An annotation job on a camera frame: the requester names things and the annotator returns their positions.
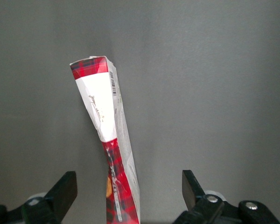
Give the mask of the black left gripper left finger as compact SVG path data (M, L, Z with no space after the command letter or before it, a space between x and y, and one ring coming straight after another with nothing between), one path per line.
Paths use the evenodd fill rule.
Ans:
M43 197L27 200L21 207L26 224L60 224L77 197L76 172L66 172Z

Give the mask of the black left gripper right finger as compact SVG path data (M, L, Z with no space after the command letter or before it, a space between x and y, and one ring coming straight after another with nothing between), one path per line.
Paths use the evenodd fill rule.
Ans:
M223 200L205 194L191 170L182 171L182 195L187 210L175 220L176 224L213 224L223 212Z

